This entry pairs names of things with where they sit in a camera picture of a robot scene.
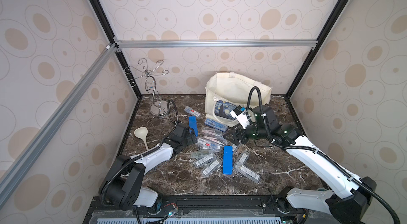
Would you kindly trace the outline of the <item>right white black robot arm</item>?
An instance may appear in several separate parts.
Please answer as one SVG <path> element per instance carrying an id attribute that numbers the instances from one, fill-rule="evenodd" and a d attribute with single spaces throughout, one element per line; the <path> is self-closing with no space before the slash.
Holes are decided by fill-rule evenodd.
<path id="1" fill-rule="evenodd" d="M 254 92 L 257 93 L 258 104 L 251 108 Z M 375 192 L 377 184 L 374 180 L 350 172 L 312 144 L 298 128 L 280 123 L 273 109 L 263 103 L 257 86 L 250 90 L 245 106 L 231 106 L 229 114 L 238 121 L 228 131 L 234 140 L 245 144 L 250 139 L 265 139 L 269 141 L 268 147 L 278 147 L 296 157 L 329 187 L 326 191 L 285 187 L 273 201 L 281 213 L 288 213 L 291 208 L 303 208 L 330 214 L 342 224 L 360 224 L 375 199 L 389 212 L 395 224 L 400 223 L 394 209 Z"/>

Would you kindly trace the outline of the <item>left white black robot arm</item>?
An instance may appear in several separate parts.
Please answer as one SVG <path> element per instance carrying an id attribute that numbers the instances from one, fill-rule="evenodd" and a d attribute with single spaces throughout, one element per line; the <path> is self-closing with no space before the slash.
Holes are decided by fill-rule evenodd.
<path id="1" fill-rule="evenodd" d="M 120 155 L 115 159 L 99 187 L 103 206 L 124 211 L 134 207 L 160 211 L 162 197 L 153 189 L 142 186 L 145 174 L 197 143 L 195 129 L 180 122 L 177 106 L 172 99 L 167 101 L 167 108 L 175 112 L 176 119 L 170 118 L 174 127 L 155 147 L 132 157 Z"/>

